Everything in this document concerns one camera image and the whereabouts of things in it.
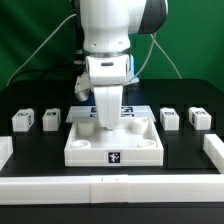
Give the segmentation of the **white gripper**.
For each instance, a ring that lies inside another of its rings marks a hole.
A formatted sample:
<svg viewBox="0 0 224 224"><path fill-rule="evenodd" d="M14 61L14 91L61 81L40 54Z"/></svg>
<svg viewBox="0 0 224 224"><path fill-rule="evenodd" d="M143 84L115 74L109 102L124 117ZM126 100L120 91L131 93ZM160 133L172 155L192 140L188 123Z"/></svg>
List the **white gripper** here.
<svg viewBox="0 0 224 224"><path fill-rule="evenodd" d="M104 86L120 85L112 88L111 102L111 125L116 127L120 121L123 86L127 81L130 71L130 59L127 54L110 57L97 58L86 57L86 71L94 90L94 98L98 120L101 127L109 128L109 100L108 88Z"/></svg>

